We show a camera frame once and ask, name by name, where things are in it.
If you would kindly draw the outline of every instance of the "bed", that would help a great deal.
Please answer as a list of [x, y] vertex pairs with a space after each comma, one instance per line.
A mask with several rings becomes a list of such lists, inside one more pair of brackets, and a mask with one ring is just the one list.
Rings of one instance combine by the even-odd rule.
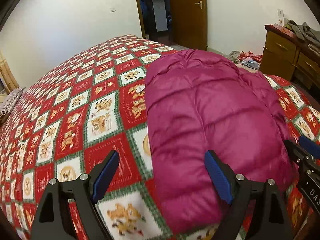
[[[119, 152], [120, 165], [97, 210], [114, 239], [191, 240], [213, 234], [216, 225], [173, 236], [155, 194], [144, 79], [151, 62], [176, 52], [134, 35], [113, 38], [60, 64], [22, 95], [0, 131], [0, 206], [22, 239], [30, 238], [48, 181], [89, 173], [112, 149]], [[268, 81], [279, 95], [291, 134], [297, 138], [316, 124], [310, 131], [318, 141], [319, 115], [308, 100], [296, 90], [286, 92], [283, 87], [291, 84], [281, 78]], [[295, 124], [297, 118], [303, 118], [304, 126]], [[287, 195], [298, 231], [309, 207], [294, 185]], [[69, 206], [79, 239], [87, 239], [75, 202]]]

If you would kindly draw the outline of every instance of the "pillow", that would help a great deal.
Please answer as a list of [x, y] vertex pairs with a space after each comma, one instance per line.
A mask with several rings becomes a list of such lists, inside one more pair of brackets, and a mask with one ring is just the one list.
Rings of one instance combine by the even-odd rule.
[[13, 90], [0, 105], [0, 122], [4, 123], [18, 102], [25, 87], [19, 87]]

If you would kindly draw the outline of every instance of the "blue gripper pad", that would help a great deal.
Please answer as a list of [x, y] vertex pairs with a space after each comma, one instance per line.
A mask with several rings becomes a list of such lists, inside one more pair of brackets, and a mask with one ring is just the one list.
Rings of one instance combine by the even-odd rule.
[[299, 145], [310, 153], [314, 158], [320, 159], [320, 146], [311, 141], [309, 138], [301, 135], [299, 137]]
[[230, 182], [209, 151], [204, 154], [204, 166], [207, 169], [220, 198], [228, 204], [231, 204], [233, 196], [231, 194]]
[[103, 198], [114, 174], [116, 173], [116, 170], [118, 169], [119, 161], [119, 153], [114, 152], [106, 166], [104, 166], [99, 177], [96, 179], [93, 185], [93, 194], [91, 197], [91, 202], [93, 204], [96, 204], [99, 200]]

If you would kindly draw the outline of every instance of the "drawer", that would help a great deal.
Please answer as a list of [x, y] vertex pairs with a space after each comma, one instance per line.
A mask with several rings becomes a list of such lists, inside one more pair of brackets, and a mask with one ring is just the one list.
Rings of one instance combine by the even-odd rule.
[[277, 54], [280, 58], [287, 60], [291, 64], [293, 64], [297, 46], [291, 41], [273, 32], [268, 32], [265, 47], [270, 52]]
[[316, 62], [314, 62], [313, 60], [309, 59], [303, 53], [299, 54], [297, 66], [301, 67], [305, 71], [307, 71], [313, 79], [319, 80], [320, 68], [319, 68], [318, 64]]
[[279, 76], [290, 81], [295, 67], [265, 48], [259, 70], [263, 74]]
[[302, 84], [304, 84], [307, 89], [311, 88], [313, 81], [307, 75], [305, 75], [302, 71], [296, 69], [294, 71], [293, 76], [297, 78]]

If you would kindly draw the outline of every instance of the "striped pillow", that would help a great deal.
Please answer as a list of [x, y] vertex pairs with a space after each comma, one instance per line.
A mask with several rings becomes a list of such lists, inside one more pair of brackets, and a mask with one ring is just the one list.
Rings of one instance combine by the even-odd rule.
[[0, 118], [7, 114], [9, 110], [12, 110], [18, 99], [21, 97], [25, 87], [19, 87], [13, 90], [0, 105]]

